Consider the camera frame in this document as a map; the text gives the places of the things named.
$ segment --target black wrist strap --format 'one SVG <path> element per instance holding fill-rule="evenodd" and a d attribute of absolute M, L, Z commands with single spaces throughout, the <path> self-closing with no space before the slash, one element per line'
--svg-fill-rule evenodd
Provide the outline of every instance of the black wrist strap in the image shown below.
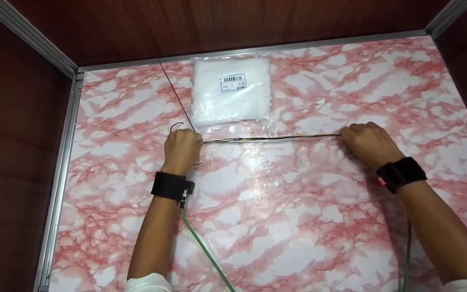
<path fill-rule="evenodd" d="M 408 183 L 426 180 L 426 173 L 412 157 L 387 163 L 380 167 L 376 174 L 392 194 L 396 194 L 397 189 Z"/>
<path fill-rule="evenodd" d="M 154 196 L 181 202 L 180 207 L 183 208 L 187 195 L 192 194 L 193 190 L 194 183 L 187 181 L 185 176 L 156 172 L 150 193 Z"/>

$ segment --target hand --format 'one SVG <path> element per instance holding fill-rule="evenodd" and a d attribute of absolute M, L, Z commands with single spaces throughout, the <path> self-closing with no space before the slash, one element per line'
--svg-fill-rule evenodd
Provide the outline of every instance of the hand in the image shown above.
<path fill-rule="evenodd" d="M 184 176 L 199 158 L 203 138 L 191 129 L 176 130 L 165 141 L 162 172 Z"/>
<path fill-rule="evenodd" d="M 352 153 L 374 170 L 405 157 L 387 131 L 373 122 L 351 124 L 341 129 L 340 135 Z"/>

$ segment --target barcode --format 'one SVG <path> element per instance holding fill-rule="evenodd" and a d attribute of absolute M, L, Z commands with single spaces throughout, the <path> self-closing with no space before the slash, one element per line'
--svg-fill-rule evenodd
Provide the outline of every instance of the barcode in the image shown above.
<path fill-rule="evenodd" d="M 242 80 L 242 75 L 241 76 L 223 77 L 223 82 L 239 81 L 239 80 Z"/>

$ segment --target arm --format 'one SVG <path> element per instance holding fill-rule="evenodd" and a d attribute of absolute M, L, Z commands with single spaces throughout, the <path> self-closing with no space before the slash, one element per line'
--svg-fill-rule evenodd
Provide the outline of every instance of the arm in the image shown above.
<path fill-rule="evenodd" d="M 189 129 L 169 134 L 165 141 L 162 172 L 184 176 L 199 157 L 202 138 Z M 178 202 L 155 196 L 139 230 L 127 279 L 158 273 L 167 277 L 172 259 Z"/>
<path fill-rule="evenodd" d="M 340 134 L 351 151 L 374 170 L 405 157 L 373 122 L 352 124 Z M 441 282 L 467 279 L 467 228 L 459 217 L 425 181 L 404 185 L 397 194 Z"/>

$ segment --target green grounding cord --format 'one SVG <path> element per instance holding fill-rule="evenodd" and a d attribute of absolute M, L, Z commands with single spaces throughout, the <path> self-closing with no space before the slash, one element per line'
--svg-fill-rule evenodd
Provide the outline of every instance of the green grounding cord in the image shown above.
<path fill-rule="evenodd" d="M 214 258 L 210 255 L 210 253 L 208 252 L 208 250 L 206 249 L 206 247 L 204 247 L 204 244 L 201 242 L 201 240 L 199 239 L 198 235 L 195 233 L 194 229 L 192 229 L 191 225 L 189 224 L 189 221 L 187 220 L 187 217 L 185 216 L 185 211 L 181 208 L 180 209 L 180 212 L 181 212 L 181 218 L 183 218 L 183 222 L 185 222 L 185 225 L 187 225 L 187 228 L 189 228 L 189 230 L 191 231 L 192 235 L 194 236 L 194 238 L 196 239 L 196 241 L 198 242 L 198 244 L 201 246 L 201 248 L 203 249 L 204 253 L 206 254 L 206 256 L 208 257 L 208 259 L 211 261 L 211 263 L 214 265 L 215 269 L 217 270 L 217 272 L 219 273 L 219 275 L 221 276 L 221 278 L 223 278 L 223 281 L 225 281 L 226 283 L 226 286 L 228 286 L 228 289 L 230 289 L 231 292 L 235 292 L 235 289 L 232 287 L 232 285 L 230 284 L 230 282 L 228 281 L 228 279 L 226 278 L 225 274 L 223 273 L 223 271 L 221 271 L 221 268 L 219 268 L 219 265 L 215 262 Z"/>
<path fill-rule="evenodd" d="M 228 278 L 225 276 L 221 268 L 219 268 L 219 265 L 215 262 L 214 258 L 210 255 L 206 247 L 204 246 L 203 242 L 199 239 L 199 236 L 196 234 L 194 229 L 192 229 L 191 225 L 189 224 L 189 221 L 187 220 L 187 217 L 185 216 L 185 211 L 183 208 L 180 208 L 180 213 L 181 213 L 181 218 L 183 218 L 183 222 L 185 222 L 185 225 L 187 225 L 187 228 L 191 231 L 192 235 L 198 242 L 199 246 L 201 246 L 201 249 L 203 249 L 205 255 L 208 257 L 210 262 L 214 265 L 215 269 L 219 273 L 219 276 L 223 279 L 223 281 L 226 283 L 226 286 L 228 286 L 228 289 L 230 292 L 235 292 L 235 289 L 232 287 L 230 282 L 228 281 Z M 407 243 L 406 243 L 406 259 L 405 259 L 405 265 L 403 267 L 403 283 L 400 286 L 400 291 L 401 292 L 407 292 L 408 291 L 408 274 L 410 271 L 410 250 L 412 248 L 412 226 L 410 221 L 408 221 L 408 235 L 407 235 Z"/>

